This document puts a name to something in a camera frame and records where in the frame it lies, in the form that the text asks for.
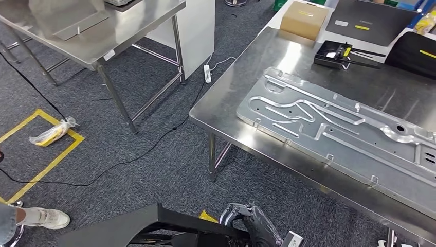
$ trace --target white cable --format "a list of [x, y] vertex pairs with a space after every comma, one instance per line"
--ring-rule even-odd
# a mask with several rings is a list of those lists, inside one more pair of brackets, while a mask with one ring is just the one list
[[218, 64], [220, 64], [220, 63], [224, 63], [224, 62], [228, 61], [228, 60], [231, 59], [231, 58], [233, 58], [233, 59], [236, 60], [235, 57], [229, 57], [229, 58], [227, 58], [227, 59], [224, 60], [224, 61], [221, 61], [221, 62], [216, 63], [215, 66], [214, 66], [213, 68], [210, 69], [210, 71], [214, 70]]
[[209, 64], [210, 60], [212, 59], [212, 56], [213, 56], [213, 53], [209, 56], [209, 59], [207, 60], [207, 62], [206, 62], [205, 65], [208, 65], [208, 64]]

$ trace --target robotic hand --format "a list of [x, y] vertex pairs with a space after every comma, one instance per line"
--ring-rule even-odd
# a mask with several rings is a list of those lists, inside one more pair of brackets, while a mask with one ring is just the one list
[[254, 204], [230, 203], [220, 216], [220, 224], [233, 227], [233, 221], [242, 219], [250, 234], [253, 247], [301, 247], [303, 238], [289, 231], [283, 240], [273, 223]]

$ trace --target jeans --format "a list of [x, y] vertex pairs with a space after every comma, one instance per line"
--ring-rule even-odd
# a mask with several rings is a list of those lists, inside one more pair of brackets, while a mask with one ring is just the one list
[[12, 239], [16, 230], [16, 208], [0, 202], [0, 244]]

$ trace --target black cable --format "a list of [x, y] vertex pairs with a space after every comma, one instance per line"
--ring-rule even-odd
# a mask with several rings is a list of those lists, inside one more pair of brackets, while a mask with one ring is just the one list
[[38, 88], [35, 86], [35, 85], [33, 85], [33, 83], [32, 82], [30, 82], [30, 80], [29, 79], [27, 79], [27, 77], [25, 76], [25, 75], [23, 75], [17, 68], [15, 68], [15, 66], [13, 66], [6, 58], [5, 58], [5, 56], [3, 56], [3, 54], [0, 52], [0, 55], [2, 56], [2, 58], [6, 61], [6, 63], [7, 64], [9, 64], [9, 66], [11, 66], [27, 83], [29, 83], [29, 85], [31, 85], [32, 86], [32, 88], [33, 89], [35, 89], [40, 95], [41, 95], [41, 97], [43, 97], [44, 99], [45, 99], [45, 101], [47, 102], [47, 103], [49, 103], [50, 105], [51, 105], [51, 107], [53, 107], [53, 109], [55, 109], [58, 113], [59, 113], [59, 115], [61, 115], [62, 116], [62, 118], [65, 120], [65, 121], [67, 121], [67, 118], [61, 113], [61, 111], [59, 111], [59, 109], [53, 104], [53, 103], [51, 103], [50, 102], [50, 100], [48, 100], [39, 90], [38, 90]]
[[[191, 108], [194, 107], [194, 105], [195, 105], [195, 103], [197, 102], [198, 97], [200, 96], [200, 94], [201, 94], [201, 92], [202, 92], [203, 87], [204, 87], [205, 84], [206, 84], [206, 83], [203, 82], [202, 86], [200, 87], [200, 90], [198, 90], [198, 93], [197, 93], [196, 98], [194, 99], [194, 102], [192, 103], [192, 105], [191, 105], [191, 107], [190, 107], [189, 109], [191, 109]], [[64, 184], [64, 185], [70, 185], [70, 186], [75, 186], [75, 187], [86, 187], [86, 186], [90, 186], [91, 184], [93, 184], [94, 182], [96, 182], [96, 180], [98, 180], [99, 178], [101, 178], [105, 173], [109, 172], [110, 170], [114, 169], [115, 167], [117, 167], [117, 166], [119, 166], [119, 165], [124, 165], [124, 164], [128, 164], [128, 163], [131, 163], [131, 162], [137, 161], [137, 160], [139, 160], [140, 158], [146, 156], [148, 153], [150, 153], [150, 152], [151, 152], [151, 151], [152, 151], [152, 150], [153, 150], [153, 149], [154, 149], [154, 148], [159, 144], [159, 142], [160, 142], [160, 141], [161, 141], [165, 136], [167, 136], [169, 133], [171, 133], [171, 132], [177, 130], [177, 128], [179, 128], [180, 126], [182, 126], [182, 125], [186, 122], [186, 120], [188, 120], [188, 118], [189, 118], [189, 114], [188, 114], [188, 116], [186, 116], [186, 118], [185, 118], [181, 123], [179, 123], [177, 126], [173, 127], [171, 130], [167, 131], [163, 136], [161, 136], [161, 137], [159, 138], [159, 140], [157, 140], [157, 142], [156, 142], [156, 143], [155, 143], [155, 144], [154, 144], [154, 145], [153, 145], [153, 146], [152, 146], [152, 147], [151, 147], [147, 152], [143, 153], [143, 154], [140, 155], [139, 157], [136, 157], [136, 158], [134, 158], [134, 159], [132, 159], [132, 160], [130, 160], [130, 161], [120, 162], [120, 163], [116, 163], [116, 164], [114, 164], [113, 166], [111, 166], [110, 168], [106, 169], [104, 172], [102, 172], [101, 174], [99, 174], [96, 178], [94, 178], [90, 183], [87, 183], [87, 184], [72, 184], [72, 183], [66, 183], [66, 182], [50, 182], [50, 181], [20, 181], [20, 180], [17, 180], [17, 179], [14, 179], [13, 177], [11, 177], [7, 172], [5, 172], [4, 170], [2, 170], [1, 168], [0, 168], [0, 171], [1, 171], [4, 175], [6, 175], [10, 180], [12, 180], [12, 181], [14, 181], [14, 182], [16, 182], [16, 183], [22, 183], [22, 184], [28, 184], [28, 183]]]

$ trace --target metal panel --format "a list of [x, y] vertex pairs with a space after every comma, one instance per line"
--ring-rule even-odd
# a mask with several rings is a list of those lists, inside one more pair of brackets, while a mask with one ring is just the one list
[[103, 0], [29, 0], [29, 9], [48, 39], [68, 40], [109, 17]]
[[436, 218], [435, 133], [272, 67], [237, 116]]

